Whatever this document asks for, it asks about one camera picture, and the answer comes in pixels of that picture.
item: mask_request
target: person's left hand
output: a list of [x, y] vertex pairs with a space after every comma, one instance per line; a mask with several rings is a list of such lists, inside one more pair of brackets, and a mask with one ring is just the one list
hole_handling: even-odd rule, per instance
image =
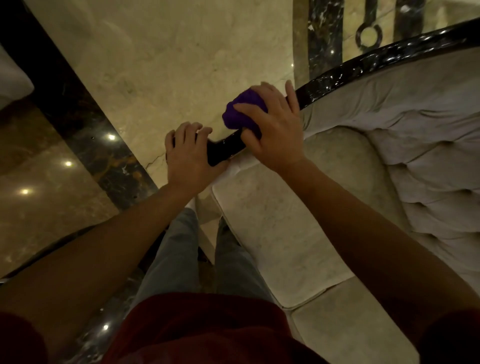
[[198, 122], [184, 122], [165, 137], [168, 183], [179, 186], [192, 197], [203, 191], [228, 167], [226, 160], [215, 167], [207, 162], [207, 139], [211, 132], [212, 128], [204, 128]]

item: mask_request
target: forearm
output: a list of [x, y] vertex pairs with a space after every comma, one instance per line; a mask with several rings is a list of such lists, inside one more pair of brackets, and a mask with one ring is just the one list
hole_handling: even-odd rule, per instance
[[312, 162], [302, 161], [281, 176], [412, 342], [440, 316], [480, 307], [478, 296], [446, 264]]
[[5, 284], [0, 310], [30, 321], [54, 355], [127, 279], [190, 196], [171, 185]]

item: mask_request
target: blue jeans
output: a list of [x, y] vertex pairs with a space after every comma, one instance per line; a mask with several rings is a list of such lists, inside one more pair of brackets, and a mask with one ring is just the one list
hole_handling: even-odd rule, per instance
[[[156, 294], [198, 292], [198, 219], [189, 208], [171, 222], [131, 305]], [[216, 292], [274, 302], [252, 256], [220, 219], [215, 250]]]

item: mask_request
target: person's left arm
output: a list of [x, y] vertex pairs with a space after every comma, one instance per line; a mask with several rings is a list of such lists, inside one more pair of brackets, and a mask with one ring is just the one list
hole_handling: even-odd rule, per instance
[[227, 162], [215, 167], [207, 163], [211, 131], [199, 123], [184, 123], [169, 132], [165, 139], [167, 185], [2, 286], [0, 311], [29, 321], [43, 336], [50, 358], [74, 339], [95, 310], [125, 282], [184, 206], [226, 169]]

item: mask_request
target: purple cleaning cloth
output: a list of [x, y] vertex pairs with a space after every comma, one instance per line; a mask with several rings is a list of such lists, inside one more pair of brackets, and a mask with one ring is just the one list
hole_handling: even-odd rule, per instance
[[239, 103], [257, 105], [263, 111], [268, 112], [267, 106], [265, 105], [263, 99], [255, 91], [249, 88], [227, 104], [227, 109], [222, 115], [225, 126], [229, 129], [250, 129], [257, 136], [257, 138], [260, 139], [262, 137], [262, 132], [260, 131], [258, 125], [247, 115], [242, 114], [233, 108], [234, 104]]

